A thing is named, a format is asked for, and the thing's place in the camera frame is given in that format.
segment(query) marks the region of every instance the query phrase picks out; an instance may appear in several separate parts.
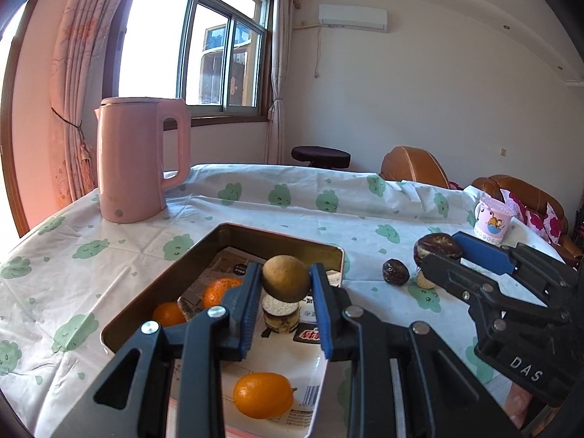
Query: kettle lid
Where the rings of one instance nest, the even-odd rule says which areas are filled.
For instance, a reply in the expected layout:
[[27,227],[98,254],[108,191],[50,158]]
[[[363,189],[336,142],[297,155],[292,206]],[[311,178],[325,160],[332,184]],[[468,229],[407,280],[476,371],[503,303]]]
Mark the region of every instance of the kettle lid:
[[101,101],[104,105],[121,105],[121,104],[156,104],[159,99],[155,97],[108,97]]

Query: pink cup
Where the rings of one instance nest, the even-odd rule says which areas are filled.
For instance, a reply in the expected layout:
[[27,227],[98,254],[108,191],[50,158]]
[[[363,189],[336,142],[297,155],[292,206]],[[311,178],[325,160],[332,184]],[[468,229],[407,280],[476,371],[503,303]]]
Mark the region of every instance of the pink cup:
[[474,233],[482,241],[498,245],[511,223],[513,211],[492,197],[482,198],[475,207]]

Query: kettle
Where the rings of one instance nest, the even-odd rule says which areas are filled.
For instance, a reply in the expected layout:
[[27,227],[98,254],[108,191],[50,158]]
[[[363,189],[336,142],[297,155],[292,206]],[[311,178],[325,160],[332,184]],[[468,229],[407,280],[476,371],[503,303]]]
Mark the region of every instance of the kettle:
[[[191,111],[183,99],[111,97],[97,115],[97,182],[101,215],[110,222],[148,219],[166,207],[165,191],[191,169]],[[178,127],[179,169],[164,178],[164,120]]]

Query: dark purple dried fruit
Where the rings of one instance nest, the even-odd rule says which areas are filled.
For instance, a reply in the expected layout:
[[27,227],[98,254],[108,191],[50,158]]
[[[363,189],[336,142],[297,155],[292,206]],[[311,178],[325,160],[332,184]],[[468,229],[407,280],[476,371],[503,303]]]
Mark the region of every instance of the dark purple dried fruit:
[[401,261],[391,258],[383,264],[381,269],[383,274],[383,279],[392,285],[402,286],[405,285],[410,279],[410,272],[408,272],[407,266],[405,266]]
[[428,234],[418,239],[414,245],[414,261],[419,267],[424,258],[429,253],[444,255],[453,260],[462,258],[462,248],[448,234]]

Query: window sill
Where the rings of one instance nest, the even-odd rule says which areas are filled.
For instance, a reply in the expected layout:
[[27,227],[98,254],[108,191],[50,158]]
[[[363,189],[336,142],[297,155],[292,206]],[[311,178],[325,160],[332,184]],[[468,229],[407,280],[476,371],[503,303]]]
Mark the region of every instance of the window sill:
[[[191,118],[191,127],[205,127],[206,125],[223,125],[232,123],[267,122],[268,118],[262,115],[204,115]],[[169,118],[164,121],[164,131],[176,130],[176,121]]]

